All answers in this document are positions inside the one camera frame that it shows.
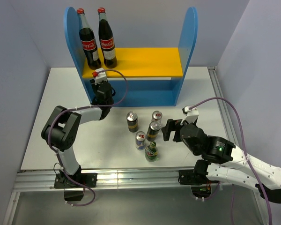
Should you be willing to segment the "black yellow can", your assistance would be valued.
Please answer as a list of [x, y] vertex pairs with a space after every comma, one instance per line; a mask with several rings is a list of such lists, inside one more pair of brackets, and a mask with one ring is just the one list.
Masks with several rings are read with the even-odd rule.
[[138, 116], [135, 112], [130, 111], [126, 115], [126, 121], [128, 125], [128, 130], [132, 133], [135, 133], [138, 131]]
[[160, 122], [158, 122], [158, 121], [150, 122], [148, 131], [147, 131], [147, 140], [150, 142], [154, 141], [157, 138], [160, 129], [161, 129]]

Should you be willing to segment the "silver blue can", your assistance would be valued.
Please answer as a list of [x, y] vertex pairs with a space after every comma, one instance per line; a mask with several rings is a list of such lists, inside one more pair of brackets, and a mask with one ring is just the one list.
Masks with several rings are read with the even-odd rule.
[[138, 150], [143, 150], [146, 147], [146, 134], [139, 131], [135, 135], [135, 144]]
[[151, 121], [158, 121], [159, 123], [161, 123], [162, 117], [163, 114], [160, 111], [153, 111]]

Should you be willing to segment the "silver blue can front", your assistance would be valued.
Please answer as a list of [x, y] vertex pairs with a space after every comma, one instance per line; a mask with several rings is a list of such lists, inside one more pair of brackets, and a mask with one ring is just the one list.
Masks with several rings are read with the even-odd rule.
[[146, 134], [139, 131], [135, 135], [135, 144], [138, 150], [143, 150], [146, 147]]

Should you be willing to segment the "green bottle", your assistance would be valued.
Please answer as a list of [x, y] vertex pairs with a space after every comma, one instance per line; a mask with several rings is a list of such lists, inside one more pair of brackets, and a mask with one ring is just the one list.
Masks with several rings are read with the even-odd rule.
[[148, 161], [154, 162], [158, 158], [158, 149], [155, 141], [152, 141], [145, 149], [145, 157]]

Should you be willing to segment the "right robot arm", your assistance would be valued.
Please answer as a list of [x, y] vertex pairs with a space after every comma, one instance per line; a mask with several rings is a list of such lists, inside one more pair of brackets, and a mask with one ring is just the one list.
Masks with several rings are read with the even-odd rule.
[[163, 139], [182, 142], [195, 156], [200, 156], [193, 169], [180, 170], [181, 185], [203, 185], [227, 182], [259, 192], [272, 203], [281, 204], [281, 167], [270, 165], [245, 154], [234, 143], [218, 136], [208, 136], [196, 123], [169, 119], [162, 128]]

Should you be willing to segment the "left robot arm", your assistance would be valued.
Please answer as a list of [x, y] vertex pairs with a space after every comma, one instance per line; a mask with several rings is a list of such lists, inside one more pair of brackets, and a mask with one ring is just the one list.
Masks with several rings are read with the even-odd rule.
[[52, 111], [41, 132], [41, 137], [47, 144], [50, 143], [57, 153], [57, 157], [67, 173], [65, 182], [71, 187], [79, 186], [82, 181], [81, 166], [77, 162], [73, 150], [79, 125], [105, 119], [114, 103], [115, 90], [108, 81], [95, 84], [95, 80], [92, 79], [90, 84], [95, 94], [92, 103], [99, 107], [71, 112], [58, 105]]

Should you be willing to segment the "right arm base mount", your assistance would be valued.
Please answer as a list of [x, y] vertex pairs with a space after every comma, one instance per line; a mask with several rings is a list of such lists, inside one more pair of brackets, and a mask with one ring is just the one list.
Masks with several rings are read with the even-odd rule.
[[204, 176], [197, 175], [193, 169], [179, 170], [178, 182], [180, 185], [188, 185], [195, 197], [209, 197], [212, 193], [211, 182]]

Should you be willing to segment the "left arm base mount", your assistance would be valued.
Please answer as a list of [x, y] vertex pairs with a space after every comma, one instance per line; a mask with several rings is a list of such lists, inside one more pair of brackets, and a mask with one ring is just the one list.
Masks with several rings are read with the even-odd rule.
[[[75, 175], [69, 177], [87, 187], [96, 187], [97, 173], [81, 173], [78, 171]], [[85, 188], [82, 191], [67, 191], [67, 189], [81, 188], [81, 186], [70, 181], [61, 170], [56, 174], [53, 187], [54, 189], [64, 189], [65, 201], [79, 202], [84, 197]]]

